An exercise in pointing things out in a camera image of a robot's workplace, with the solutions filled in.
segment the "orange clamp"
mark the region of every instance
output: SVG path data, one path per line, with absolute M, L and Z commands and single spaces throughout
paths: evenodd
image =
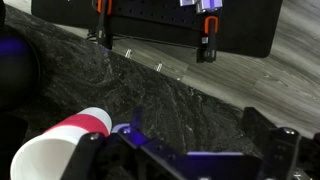
M 209 22 L 214 19 L 214 31 L 217 33 L 219 29 L 219 19 L 216 16 L 209 16 L 204 21 L 204 33 L 209 34 Z
M 108 1 L 108 10 L 107 10 L 107 15 L 110 15 L 112 12 L 112 0 L 107 0 Z M 98 0 L 98 12 L 101 13 L 102 11 L 102 0 Z

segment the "granite countertop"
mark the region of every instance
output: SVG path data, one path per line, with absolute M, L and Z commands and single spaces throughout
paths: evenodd
M 12 7 L 6 23 L 35 45 L 43 68 L 37 95 L 12 112 L 29 123 L 25 141 L 87 107 L 116 125 L 142 105 L 143 133 L 180 152 L 259 155 L 238 128 L 242 110 Z

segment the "wooden floor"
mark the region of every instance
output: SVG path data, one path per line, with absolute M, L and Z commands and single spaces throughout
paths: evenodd
M 31 0 L 4 0 L 30 13 Z M 85 37 L 86 31 L 63 28 Z M 137 40 L 118 40 L 132 60 L 240 108 L 256 107 L 281 126 L 305 136 L 320 132 L 320 1 L 284 0 L 268 58 L 219 53 L 217 62 L 195 63 L 195 51 Z

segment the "paper cup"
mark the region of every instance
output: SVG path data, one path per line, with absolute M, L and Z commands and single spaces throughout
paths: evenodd
M 108 113 L 99 108 L 70 116 L 18 150 L 11 163 L 11 180 L 59 180 L 84 134 L 109 136 L 111 129 Z

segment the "black marble surface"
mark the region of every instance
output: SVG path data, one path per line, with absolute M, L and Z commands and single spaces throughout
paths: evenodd
M 37 95 L 12 111 L 29 123 L 25 141 L 86 107 L 105 109 L 116 125 L 142 105 L 145 135 L 180 152 L 259 155 L 238 128 L 242 110 L 11 7 L 7 25 L 35 44 L 43 67 Z

